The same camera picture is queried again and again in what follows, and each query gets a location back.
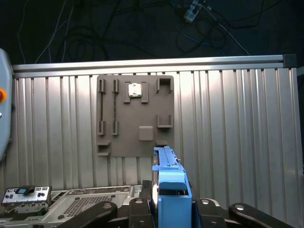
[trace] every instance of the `control panel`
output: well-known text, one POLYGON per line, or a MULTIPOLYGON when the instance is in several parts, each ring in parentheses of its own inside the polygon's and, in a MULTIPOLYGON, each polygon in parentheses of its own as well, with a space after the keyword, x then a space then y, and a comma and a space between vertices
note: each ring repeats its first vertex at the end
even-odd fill
POLYGON ((0 49, 0 161, 10 140, 13 71, 6 52, 0 49))
POLYGON ((46 202, 51 203, 51 187, 33 187, 28 186, 20 188, 6 189, 6 193, 2 200, 2 206, 11 204, 29 204, 46 202))

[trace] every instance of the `dark background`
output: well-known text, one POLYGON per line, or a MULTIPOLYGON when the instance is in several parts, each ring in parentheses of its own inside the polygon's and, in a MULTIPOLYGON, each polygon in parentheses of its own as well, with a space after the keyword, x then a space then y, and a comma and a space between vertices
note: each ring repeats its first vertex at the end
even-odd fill
MULTIPOLYGON (((24 63, 17 34, 26 2, 0 1, 0 48, 8 52, 12 64, 24 63)), ((35 63, 50 42, 63 3, 28 0, 19 33, 26 64, 35 63)), ((214 46, 221 47, 225 56, 246 55, 204 9, 196 22, 186 24, 183 15, 190 3, 174 0, 172 6, 170 0, 67 0, 59 25, 68 20, 74 6, 69 30, 66 23, 56 33, 50 45, 51 61, 62 62, 64 41, 64 62, 223 56, 214 46), (191 41, 181 31, 208 45, 191 41)), ((297 54, 298 67, 304 66, 303 0, 208 0, 207 5, 250 55, 297 54)), ((37 62, 50 63, 48 50, 37 62)), ((303 81, 298 78, 302 125, 303 81)))

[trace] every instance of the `aluminum panel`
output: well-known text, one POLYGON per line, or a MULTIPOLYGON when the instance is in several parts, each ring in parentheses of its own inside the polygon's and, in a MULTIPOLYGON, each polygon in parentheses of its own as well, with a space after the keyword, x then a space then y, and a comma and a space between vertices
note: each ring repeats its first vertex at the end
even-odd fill
POLYGON ((96 156, 96 77, 167 74, 174 77, 174 149, 201 197, 223 207, 242 201, 303 227, 296 70, 281 69, 278 57, 260 60, 15 66, 16 110, 0 194, 23 183, 70 189, 150 178, 150 158, 96 156))

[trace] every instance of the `ventilation grille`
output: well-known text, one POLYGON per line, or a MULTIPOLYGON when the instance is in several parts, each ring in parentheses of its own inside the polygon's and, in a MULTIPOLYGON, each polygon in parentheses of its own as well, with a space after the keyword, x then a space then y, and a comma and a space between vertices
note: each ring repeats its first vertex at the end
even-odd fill
POLYGON ((56 192, 54 192, 54 193, 51 193, 51 199, 52 199, 52 202, 51 202, 51 205, 53 206, 54 205, 54 203, 56 203, 59 199, 61 199, 62 198, 62 196, 64 195, 66 193, 66 191, 63 191, 63 192, 61 192, 61 193, 56 193, 56 192))
POLYGON ((74 202, 66 209, 66 211, 63 214, 66 215, 67 217, 73 217, 101 201, 112 201, 112 199, 113 198, 108 196, 101 196, 101 197, 87 197, 87 198, 74 200, 74 202))

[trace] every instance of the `metal plate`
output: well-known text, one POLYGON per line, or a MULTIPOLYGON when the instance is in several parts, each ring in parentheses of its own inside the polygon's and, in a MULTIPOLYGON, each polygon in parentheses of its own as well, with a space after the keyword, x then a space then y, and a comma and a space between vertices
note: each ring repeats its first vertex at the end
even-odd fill
POLYGON ((141 83, 131 83, 129 87, 129 97, 140 97, 142 96, 142 84, 141 83))
POLYGON ((137 184, 152 158, 95 157, 99 74, 173 75, 175 147, 201 197, 244 202, 302 227, 304 189, 295 69, 282 56, 14 66, 6 187, 137 184))

